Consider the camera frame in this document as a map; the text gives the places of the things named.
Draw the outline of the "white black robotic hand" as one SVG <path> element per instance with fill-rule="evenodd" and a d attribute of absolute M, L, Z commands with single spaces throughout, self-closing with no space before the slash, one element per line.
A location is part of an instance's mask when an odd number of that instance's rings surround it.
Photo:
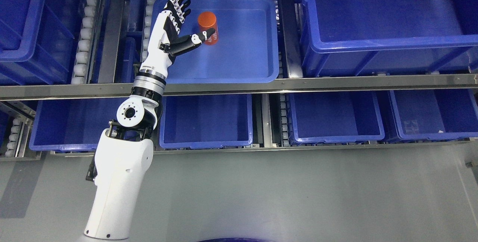
<path fill-rule="evenodd" d="M 148 56 L 141 64 L 138 75 L 166 78 L 168 69 L 183 55 L 201 46 L 216 33 L 209 28 L 199 33 L 179 36 L 186 18 L 190 15 L 191 0 L 167 0 L 156 16 L 148 42 Z"/>

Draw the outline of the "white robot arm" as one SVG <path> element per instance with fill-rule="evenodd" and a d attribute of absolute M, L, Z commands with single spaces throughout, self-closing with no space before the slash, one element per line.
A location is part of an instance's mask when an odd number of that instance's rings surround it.
<path fill-rule="evenodd" d="M 172 62 L 145 60 L 130 96 L 100 134 L 92 181 L 93 206 L 79 242 L 127 242 L 139 191 L 153 159 L 152 132 L 162 109 L 162 96 Z"/>

